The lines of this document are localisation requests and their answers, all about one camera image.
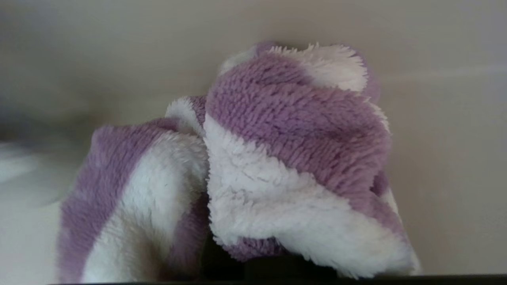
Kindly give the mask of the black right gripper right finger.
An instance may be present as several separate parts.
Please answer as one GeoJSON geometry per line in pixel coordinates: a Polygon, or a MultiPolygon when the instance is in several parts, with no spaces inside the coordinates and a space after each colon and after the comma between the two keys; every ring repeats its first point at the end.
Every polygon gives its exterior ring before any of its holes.
{"type": "Polygon", "coordinates": [[[244,263],[245,278],[337,278],[333,268],[319,266],[302,256],[253,258],[244,263]]]}

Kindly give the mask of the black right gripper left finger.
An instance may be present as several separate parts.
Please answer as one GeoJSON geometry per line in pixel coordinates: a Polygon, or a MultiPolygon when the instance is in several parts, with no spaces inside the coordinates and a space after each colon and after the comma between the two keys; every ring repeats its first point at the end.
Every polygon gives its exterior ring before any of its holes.
{"type": "Polygon", "coordinates": [[[244,278],[244,265],[233,259],[208,234],[203,250],[203,279],[206,281],[239,281],[244,278]]]}

